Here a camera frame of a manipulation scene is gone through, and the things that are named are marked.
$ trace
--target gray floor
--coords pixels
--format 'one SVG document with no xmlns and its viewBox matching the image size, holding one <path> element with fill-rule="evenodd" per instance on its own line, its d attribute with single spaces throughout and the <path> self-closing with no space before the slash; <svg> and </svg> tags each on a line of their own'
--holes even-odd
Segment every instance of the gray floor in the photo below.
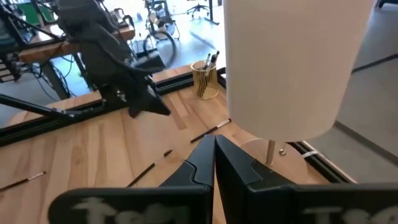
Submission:
<svg viewBox="0 0 398 224">
<path fill-rule="evenodd" d="M 177 16 L 176 20 L 181 38 L 177 42 L 178 57 L 173 67 L 204 59 L 207 53 L 215 50 L 220 50 L 220 63 L 224 63 L 222 7 L 215 8 L 215 20 L 221 22 L 220 26 L 214 26 L 201 19 L 192 20 L 186 15 Z M 398 6 L 386 4 L 382 10 L 375 9 L 354 67 L 398 53 L 397 23 Z M 138 27 L 139 32 L 144 32 L 142 26 Z M 54 63 L 63 73 L 68 72 L 68 62 L 57 58 Z M 398 59 L 355 73 L 349 81 L 338 121 L 398 156 L 398 148 L 395 145 L 398 141 L 397 72 Z M 75 65 L 72 66 L 67 80 L 74 94 L 88 93 Z M 49 87 L 44 85 L 44 88 L 57 99 Z M 54 101 L 43 93 L 37 80 L 30 75 L 23 76 L 17 83 L 2 84 L 0 92 L 40 105 Z M 0 106 L 0 125 L 16 112 L 12 108 Z M 332 128 L 308 142 L 359 182 L 398 181 L 396 165 L 337 128 Z"/>
</svg>

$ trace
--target wooden tabletop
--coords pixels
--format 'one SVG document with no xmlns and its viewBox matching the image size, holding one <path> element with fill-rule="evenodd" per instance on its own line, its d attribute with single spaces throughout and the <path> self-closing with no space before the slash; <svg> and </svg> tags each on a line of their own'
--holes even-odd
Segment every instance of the wooden tabletop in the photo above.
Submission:
<svg viewBox="0 0 398 224">
<path fill-rule="evenodd" d="M 75 98 L 68 108 L 97 99 L 96 93 Z M 125 187 L 165 151 L 173 152 L 134 187 L 157 187 L 182 164 L 198 143 L 190 140 L 228 118 L 226 95 L 201 100 L 192 88 L 169 93 L 163 100 L 170 116 L 141 113 L 130 118 L 127 109 L 42 134 L 0 150 L 0 187 L 46 171 L 47 174 L 0 194 L 1 223 L 44 224 L 52 200 L 80 187 Z M 254 139 L 234 123 L 217 130 L 237 145 Z M 248 152 L 261 162 L 261 152 Z M 327 184 L 308 165 L 308 178 L 298 184 Z M 213 223 L 225 223 L 215 185 Z"/>
<path fill-rule="evenodd" d="M 58 27 L 57 24 L 49 25 L 45 28 L 55 35 L 61 36 L 63 31 Z M 132 27 L 126 27 L 120 29 L 120 33 L 124 39 L 130 40 L 133 39 L 136 32 Z M 43 42 L 46 40 L 51 40 L 52 38 L 47 34 L 39 32 L 32 40 L 31 43 Z M 68 42 L 58 43 L 58 44 L 49 44 L 43 47 L 36 47 L 33 49 L 23 50 L 19 54 L 19 58 L 25 63 L 34 63 L 34 62 L 43 62 L 47 60 L 49 57 L 60 57 L 64 55 L 69 55 L 72 53 L 78 52 L 78 46 L 76 44 L 69 44 Z"/>
</svg>

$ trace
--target gold pen holder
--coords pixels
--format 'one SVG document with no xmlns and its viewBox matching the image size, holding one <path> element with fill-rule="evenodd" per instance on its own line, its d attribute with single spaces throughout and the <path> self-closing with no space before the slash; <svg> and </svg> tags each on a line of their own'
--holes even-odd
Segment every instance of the gold pen holder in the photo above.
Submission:
<svg viewBox="0 0 398 224">
<path fill-rule="evenodd" d="M 193 89 L 197 97 L 208 100 L 218 94 L 217 69 L 204 70 L 206 61 L 200 60 L 191 65 L 193 75 Z"/>
</svg>

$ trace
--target desk lamp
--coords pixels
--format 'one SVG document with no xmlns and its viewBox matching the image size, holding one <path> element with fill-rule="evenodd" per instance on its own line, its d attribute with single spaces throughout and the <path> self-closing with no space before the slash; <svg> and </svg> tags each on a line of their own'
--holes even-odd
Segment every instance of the desk lamp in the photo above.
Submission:
<svg viewBox="0 0 398 224">
<path fill-rule="evenodd" d="M 372 5 L 373 0 L 224 4 L 230 118 L 259 137 L 241 147 L 267 151 L 265 164 L 294 182 L 307 166 L 294 150 L 274 156 L 276 142 L 314 138 L 332 127 Z"/>
</svg>

